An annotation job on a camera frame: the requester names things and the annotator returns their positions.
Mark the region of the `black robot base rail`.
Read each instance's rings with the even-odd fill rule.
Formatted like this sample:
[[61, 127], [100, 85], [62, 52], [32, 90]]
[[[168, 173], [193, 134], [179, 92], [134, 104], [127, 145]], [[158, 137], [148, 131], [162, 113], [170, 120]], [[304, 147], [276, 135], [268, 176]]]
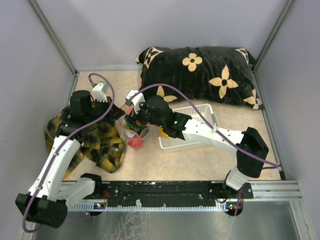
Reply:
[[108, 207], [214, 207], [216, 201], [252, 199], [250, 183], [240, 190], [223, 181], [103, 181], [85, 200], [102, 200]]

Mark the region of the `green striped toy melon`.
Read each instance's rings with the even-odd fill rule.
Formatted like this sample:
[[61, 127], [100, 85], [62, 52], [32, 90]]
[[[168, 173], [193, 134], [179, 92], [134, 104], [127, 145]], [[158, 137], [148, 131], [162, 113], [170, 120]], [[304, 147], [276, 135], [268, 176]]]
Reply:
[[131, 129], [131, 130], [134, 129], [134, 124], [132, 122], [127, 122], [126, 126], [127, 126], [128, 129]]

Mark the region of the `red apple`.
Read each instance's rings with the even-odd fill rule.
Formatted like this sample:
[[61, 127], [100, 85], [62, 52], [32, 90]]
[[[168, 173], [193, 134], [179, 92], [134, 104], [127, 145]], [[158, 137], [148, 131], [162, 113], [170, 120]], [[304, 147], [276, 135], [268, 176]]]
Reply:
[[144, 144], [144, 140], [141, 138], [131, 138], [128, 140], [128, 145], [134, 149], [140, 149]]

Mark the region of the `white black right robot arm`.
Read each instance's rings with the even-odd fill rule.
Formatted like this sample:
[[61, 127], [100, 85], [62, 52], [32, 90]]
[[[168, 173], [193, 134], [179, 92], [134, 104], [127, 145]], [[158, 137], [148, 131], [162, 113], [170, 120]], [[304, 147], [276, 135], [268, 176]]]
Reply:
[[229, 198], [235, 198], [250, 178], [261, 175], [269, 153], [269, 148], [255, 128], [238, 131], [214, 126], [206, 119], [198, 120], [173, 111], [160, 96], [146, 101], [135, 98], [124, 120], [135, 132], [153, 125], [162, 128], [170, 138], [202, 143], [235, 156], [236, 165], [227, 174], [223, 185], [223, 192]]

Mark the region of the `yellow lemon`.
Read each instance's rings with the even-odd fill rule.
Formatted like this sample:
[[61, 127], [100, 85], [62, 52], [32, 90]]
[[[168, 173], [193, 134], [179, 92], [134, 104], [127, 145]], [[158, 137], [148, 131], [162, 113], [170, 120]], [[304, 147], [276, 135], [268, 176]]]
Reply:
[[161, 134], [163, 137], [165, 137], [165, 138], [168, 138], [168, 137], [169, 137], [169, 135], [168, 135], [167, 133], [165, 133], [162, 128], [160, 128], [159, 131], [160, 131], [160, 134]]

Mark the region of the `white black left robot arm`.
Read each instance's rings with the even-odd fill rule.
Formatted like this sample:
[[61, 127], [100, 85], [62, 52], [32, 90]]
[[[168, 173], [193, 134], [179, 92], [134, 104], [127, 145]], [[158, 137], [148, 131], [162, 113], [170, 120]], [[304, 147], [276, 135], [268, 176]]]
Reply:
[[60, 191], [60, 186], [84, 159], [107, 173], [121, 168], [126, 144], [120, 138], [116, 121], [124, 114], [109, 96], [99, 100], [87, 90], [71, 95], [69, 105], [44, 129], [49, 156], [40, 174], [27, 193], [20, 193], [15, 199], [23, 223], [59, 228], [69, 208], [83, 198], [97, 199], [103, 195], [102, 178], [93, 173], [82, 174], [64, 191]]

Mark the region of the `clear zip bag orange zipper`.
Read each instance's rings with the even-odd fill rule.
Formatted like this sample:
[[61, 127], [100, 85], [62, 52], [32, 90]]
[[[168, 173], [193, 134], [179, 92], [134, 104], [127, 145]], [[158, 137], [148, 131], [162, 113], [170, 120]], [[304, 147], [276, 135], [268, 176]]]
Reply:
[[146, 138], [149, 137], [152, 126], [150, 124], [143, 125], [138, 120], [134, 119], [134, 114], [138, 109], [140, 102], [145, 102], [143, 94], [133, 98], [133, 101], [129, 101], [129, 98], [136, 94], [138, 90], [131, 89], [125, 97], [125, 103], [120, 107], [124, 114], [118, 119], [120, 125], [120, 135], [124, 138], [126, 144], [133, 149], [140, 149]]

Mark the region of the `white perforated plastic basket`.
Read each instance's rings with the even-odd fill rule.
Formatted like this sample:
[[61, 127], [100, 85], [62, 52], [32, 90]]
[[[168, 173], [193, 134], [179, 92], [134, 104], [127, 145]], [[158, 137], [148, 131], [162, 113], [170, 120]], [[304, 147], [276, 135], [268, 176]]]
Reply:
[[[210, 104], [199, 104], [195, 106], [203, 117], [213, 126], [218, 126], [214, 111]], [[174, 112], [190, 115], [191, 117], [197, 119], [200, 122], [205, 123], [205, 121], [200, 117], [200, 115], [195, 111], [192, 106], [174, 108]], [[160, 128], [156, 129], [159, 146], [164, 153], [171, 153], [177, 151], [184, 151], [188, 149], [195, 149], [200, 147], [206, 147], [207, 145], [201, 142], [182, 140], [179, 138], [163, 137], [160, 133]]]

